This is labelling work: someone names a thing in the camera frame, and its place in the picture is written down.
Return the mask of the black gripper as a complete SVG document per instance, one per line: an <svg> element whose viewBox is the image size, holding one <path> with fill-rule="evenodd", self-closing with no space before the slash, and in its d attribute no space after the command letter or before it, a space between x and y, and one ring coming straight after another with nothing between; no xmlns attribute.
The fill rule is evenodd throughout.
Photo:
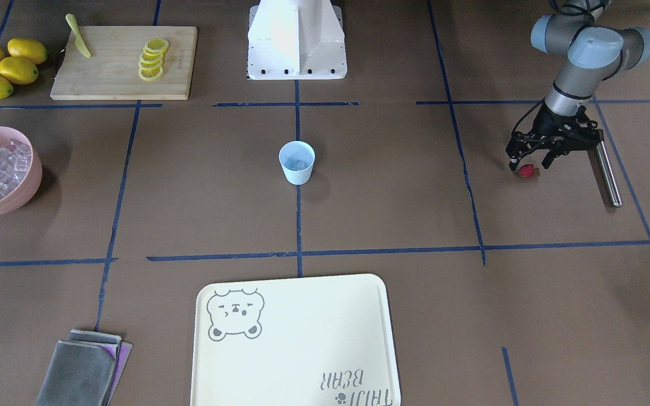
<svg viewBox="0 0 650 406"><path fill-rule="evenodd" d="M513 132L511 134L510 141L506 146L506 154L509 158L508 167L511 171L518 169L524 157L542 149L548 150L541 162L542 167L548 170L558 157L570 154L567 135L580 127L588 127L586 125L588 123L586 106L583 104L576 105L576 113L573 116L561 116L552 112L545 105L544 100L540 100L539 105L531 132L528 134Z"/></svg>

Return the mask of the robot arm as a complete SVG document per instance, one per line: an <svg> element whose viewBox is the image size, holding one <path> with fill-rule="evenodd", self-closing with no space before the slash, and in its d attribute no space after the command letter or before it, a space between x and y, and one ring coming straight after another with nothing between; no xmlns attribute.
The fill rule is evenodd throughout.
<svg viewBox="0 0 650 406"><path fill-rule="evenodd" d="M566 1L552 7L552 15L534 23L530 40L537 50L561 56L564 62L547 95L531 109L532 128L511 132L505 152L513 171L538 150L546 151L542 167L548 169L557 157L601 145L603 131L586 115L585 102L603 81L650 58L646 28L616 30L596 23L608 1Z"/></svg>

